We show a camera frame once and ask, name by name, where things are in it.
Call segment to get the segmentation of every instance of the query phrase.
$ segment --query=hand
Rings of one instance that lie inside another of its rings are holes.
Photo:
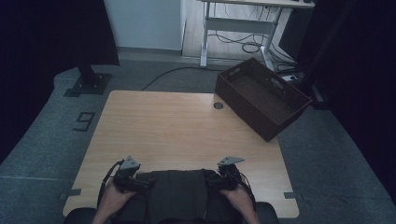
[[[259,224],[259,218],[254,211],[253,202],[248,196],[247,190],[240,184],[233,190],[221,189],[220,193],[224,195],[230,204],[241,213],[248,224]]]
[[[118,212],[135,194],[136,192],[132,191],[121,193],[114,185],[113,178],[110,177],[92,224],[105,223],[111,215]]]

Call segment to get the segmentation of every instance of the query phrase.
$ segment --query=white wall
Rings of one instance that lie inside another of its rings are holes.
[[[185,0],[105,0],[117,47],[181,50]]]

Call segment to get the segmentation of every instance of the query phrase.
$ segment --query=table hole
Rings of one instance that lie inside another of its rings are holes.
[[[220,103],[220,102],[215,102],[215,103],[213,104],[213,106],[214,106],[216,109],[222,109],[222,108],[223,108],[223,104]]]

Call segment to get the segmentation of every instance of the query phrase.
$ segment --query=open box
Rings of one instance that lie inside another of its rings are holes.
[[[220,72],[215,93],[265,141],[297,120],[311,103],[254,58]]]

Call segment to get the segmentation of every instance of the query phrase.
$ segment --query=metal desk frame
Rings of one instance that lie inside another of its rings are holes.
[[[271,62],[271,55],[269,54],[269,48],[274,38],[276,27],[279,22],[280,15],[282,13],[283,7],[314,7],[313,3],[303,3],[300,2],[286,1],[286,0],[263,0],[263,1],[224,1],[224,0],[202,0],[206,2],[205,9],[205,29],[204,29],[204,42],[201,49],[201,67],[206,67],[207,61],[207,31],[229,31],[229,32],[240,32],[240,33],[252,33],[268,35],[265,46],[261,47],[262,57],[264,58],[265,64],[268,68],[274,71],[273,64]],[[242,5],[259,5],[259,6],[269,6],[278,7],[276,12],[276,17],[273,21],[248,21],[248,20],[236,20],[236,19],[225,19],[225,18],[214,18],[210,17],[210,3],[226,3],[226,4],[242,4]]]

